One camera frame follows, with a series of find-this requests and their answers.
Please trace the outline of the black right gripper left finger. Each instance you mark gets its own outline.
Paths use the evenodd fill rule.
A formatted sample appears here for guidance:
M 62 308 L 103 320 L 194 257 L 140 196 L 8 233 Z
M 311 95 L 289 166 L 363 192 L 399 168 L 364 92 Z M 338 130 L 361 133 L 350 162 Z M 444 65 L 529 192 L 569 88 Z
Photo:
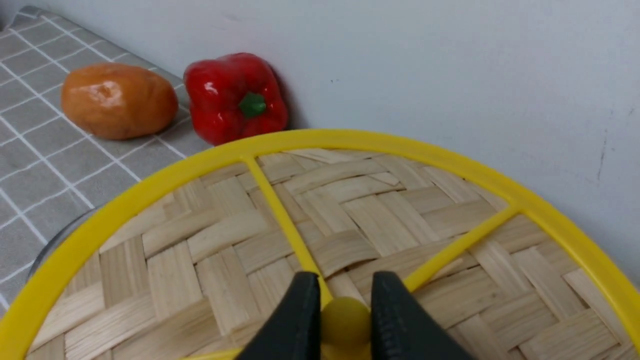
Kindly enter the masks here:
M 318 275 L 297 272 L 279 305 L 236 360 L 319 360 L 321 309 Z

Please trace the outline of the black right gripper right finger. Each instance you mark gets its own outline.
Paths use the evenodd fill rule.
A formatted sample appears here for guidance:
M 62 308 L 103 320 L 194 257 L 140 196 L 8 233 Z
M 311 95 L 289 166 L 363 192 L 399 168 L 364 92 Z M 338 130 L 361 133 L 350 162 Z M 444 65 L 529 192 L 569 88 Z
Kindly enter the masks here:
M 378 271 L 372 277 L 371 325 L 373 360 L 473 359 L 392 271 Z

